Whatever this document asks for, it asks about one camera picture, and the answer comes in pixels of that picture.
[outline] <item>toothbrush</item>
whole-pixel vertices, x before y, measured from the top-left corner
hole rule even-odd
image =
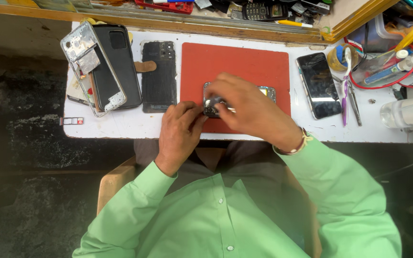
[[[345,49],[345,61],[347,61],[347,71],[345,72],[343,81],[342,81],[342,120],[344,122],[344,126],[347,126],[348,122],[348,103],[347,103],[347,95],[348,95],[348,74],[352,69],[352,53],[350,48]]]

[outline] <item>phone back cover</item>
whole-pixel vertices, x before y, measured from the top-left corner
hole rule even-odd
[[[132,49],[127,29],[123,25],[111,24],[94,25],[93,27],[127,96],[127,101],[117,109],[135,108],[141,105],[140,86],[136,77],[135,65],[133,64]],[[125,44],[120,44],[119,48],[116,48],[115,41],[111,42],[110,32],[122,32]],[[118,93],[119,88],[98,46],[95,47],[95,52],[98,59],[100,59],[100,64],[92,70],[92,74],[99,108],[104,110],[105,105],[109,103],[108,99]]]
[[[143,62],[154,61],[157,64],[154,71],[142,74],[143,112],[163,113],[177,100],[173,42],[147,42],[143,45],[142,53]]]

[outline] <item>man's right hand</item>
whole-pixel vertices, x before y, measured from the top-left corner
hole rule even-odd
[[[262,138],[283,151],[300,145],[301,129],[253,83],[221,73],[206,89],[206,97],[211,96],[221,96],[235,108],[233,113],[224,104],[215,105],[231,129]]]

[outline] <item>hand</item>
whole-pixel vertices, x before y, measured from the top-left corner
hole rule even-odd
[[[253,83],[221,73],[206,89],[206,97],[211,96],[221,96],[235,108],[233,113],[224,104],[215,105],[231,129],[262,138],[283,151],[296,149],[301,143],[301,129]]]
[[[154,161],[167,176],[173,176],[200,141],[203,124],[208,117],[203,107],[194,102],[171,105],[162,117],[159,155]]]

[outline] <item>bracelet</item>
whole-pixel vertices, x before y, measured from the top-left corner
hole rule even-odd
[[[302,130],[302,142],[298,145],[296,149],[292,149],[291,151],[283,151],[281,149],[278,149],[277,147],[273,146],[273,149],[275,152],[281,155],[294,155],[296,153],[299,153],[305,146],[307,146],[307,142],[313,140],[313,137],[307,135],[307,131],[304,128],[301,128]]]

